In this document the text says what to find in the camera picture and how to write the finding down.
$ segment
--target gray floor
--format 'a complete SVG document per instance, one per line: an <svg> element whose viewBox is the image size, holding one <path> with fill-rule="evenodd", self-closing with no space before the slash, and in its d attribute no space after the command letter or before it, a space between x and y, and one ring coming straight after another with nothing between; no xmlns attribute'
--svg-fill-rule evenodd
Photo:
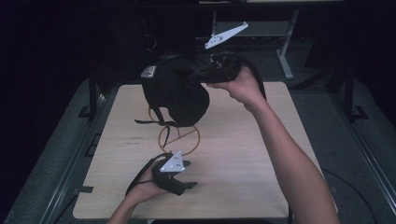
<svg viewBox="0 0 396 224"><path fill-rule="evenodd" d="M277 61L275 47L276 44L244 52L258 66L265 81L283 81L293 86L318 72L304 68L310 43L294 43L290 45L287 58L295 79L286 80ZM363 107L369 119L349 123L338 105L342 93L327 93L324 90L326 80L324 78L306 90L290 93L332 189L342 223L375 223L370 209L375 214L376 223L396 223L396 216L374 178L369 162L363 157L361 144L351 131L358 129L389 182L395 186L395 128L359 81L355 82L354 103ZM73 218L75 201L72 200L92 160L84 154L95 134L103 130L116 93L117 88L101 98L99 114L93 122L88 122L88 119L78 118L80 109L89 103L88 83L81 84L15 202L13 218L8 223L53 223L64 208L57 223L106 223L105 220ZM271 221L287 223L286 219ZM143 222L145 220L131 220L131 223Z"/></svg>

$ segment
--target dark background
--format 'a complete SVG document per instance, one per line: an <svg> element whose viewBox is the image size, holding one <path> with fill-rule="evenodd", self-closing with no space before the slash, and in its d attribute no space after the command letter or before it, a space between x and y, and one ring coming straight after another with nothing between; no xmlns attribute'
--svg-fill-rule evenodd
<svg viewBox="0 0 396 224"><path fill-rule="evenodd" d="M326 69L340 60L348 62L396 126L395 7L391 1L347 2L351 6L324 14L301 10L293 38L315 38L308 67ZM147 16L80 10L100 3L1 2L0 220L83 80L95 73L102 92L135 82L156 56L168 50L193 54L194 37L210 32L203 28L210 27L210 20L204 19L210 14L202 11ZM144 34L151 33L160 37L154 52L146 50L151 43ZM183 36L182 47L172 43L175 36Z"/></svg>

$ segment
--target light wooden tabletop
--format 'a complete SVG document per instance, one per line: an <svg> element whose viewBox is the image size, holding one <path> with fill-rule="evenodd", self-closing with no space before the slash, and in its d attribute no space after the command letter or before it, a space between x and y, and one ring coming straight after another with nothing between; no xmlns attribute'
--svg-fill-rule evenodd
<svg viewBox="0 0 396 224"><path fill-rule="evenodd" d="M318 165L286 85L264 82L264 86L271 107ZM206 89L211 102L195 125L199 145L183 157L192 164L176 175L180 181L198 185L181 196L169 193L141 203L132 218L286 217L288 205L255 119L227 91ZM162 153L158 138L163 127L134 122L148 120L148 108L140 85L120 87L84 182L93 191L79 194L76 218L109 218L140 169ZM186 153L197 144L198 132L193 128L179 131L171 130L169 139L176 141L166 149Z"/></svg>

